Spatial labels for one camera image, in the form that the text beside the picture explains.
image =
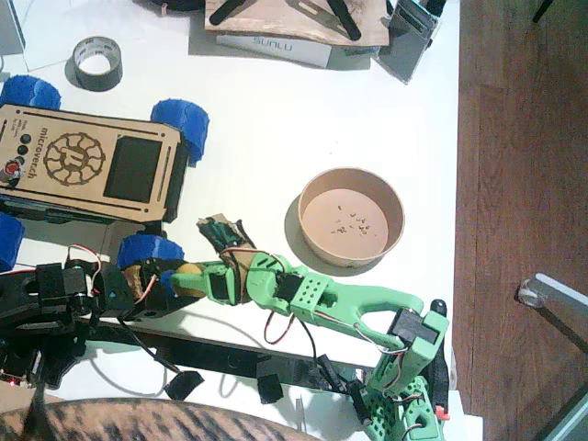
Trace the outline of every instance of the red led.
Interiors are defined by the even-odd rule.
[[[13,161],[13,162],[5,165],[4,171],[6,172],[7,175],[13,175],[14,173],[16,173],[18,171],[19,168],[20,168],[20,164],[17,163],[16,161]]]

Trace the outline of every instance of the green robotic arm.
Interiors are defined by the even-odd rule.
[[[221,304],[239,303],[240,284],[235,282],[240,275],[233,267],[224,262],[200,267],[201,274],[172,275],[174,289],[204,293]],[[431,403],[430,385],[422,376],[435,357],[442,356],[440,348],[448,327],[444,315],[429,311],[421,317],[423,302],[413,295],[389,288],[340,284],[306,266],[294,267],[285,258],[264,252],[254,254],[244,285],[260,308],[285,316],[293,314],[303,322],[383,347],[365,388],[351,393],[371,439],[445,439],[442,428],[448,419],[447,404],[439,409]],[[364,314],[375,311],[396,312],[386,334],[370,329],[361,320]]]

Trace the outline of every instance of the duct tape roll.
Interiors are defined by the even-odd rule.
[[[103,73],[89,73],[81,64],[95,55],[102,55],[110,64]],[[122,78],[122,56],[116,41],[106,37],[90,37],[82,40],[73,48],[73,69],[79,85],[93,92],[105,92],[120,83]]]

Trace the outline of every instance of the gray device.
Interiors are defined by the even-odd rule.
[[[25,38],[12,0],[0,0],[0,55],[22,53]]]
[[[388,26],[390,45],[379,50],[379,62],[407,85],[431,43],[438,21],[413,0],[398,0]]]

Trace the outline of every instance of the black screen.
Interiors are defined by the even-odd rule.
[[[162,143],[123,136],[117,141],[104,196],[149,202]]]

